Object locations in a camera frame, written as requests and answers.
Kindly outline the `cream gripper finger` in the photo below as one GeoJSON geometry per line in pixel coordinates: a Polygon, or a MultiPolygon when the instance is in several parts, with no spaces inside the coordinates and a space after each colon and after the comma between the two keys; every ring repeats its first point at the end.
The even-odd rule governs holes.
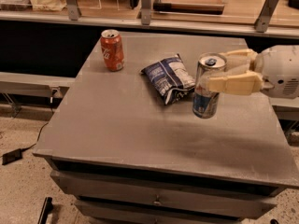
{"type": "Polygon", "coordinates": [[[205,75],[201,78],[201,86],[211,92],[247,96],[262,89],[263,76],[252,71],[232,76],[205,75]]]}
{"type": "Polygon", "coordinates": [[[240,75],[253,69],[258,53],[253,49],[238,49],[222,52],[221,55],[227,60],[225,72],[228,75],[240,75]]]}

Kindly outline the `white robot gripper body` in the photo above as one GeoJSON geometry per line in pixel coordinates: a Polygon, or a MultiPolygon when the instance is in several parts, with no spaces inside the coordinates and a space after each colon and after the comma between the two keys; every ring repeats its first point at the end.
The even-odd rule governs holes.
{"type": "Polygon", "coordinates": [[[254,71],[263,76],[261,92],[272,98],[299,96],[299,46],[277,45],[259,53],[254,71]]]}

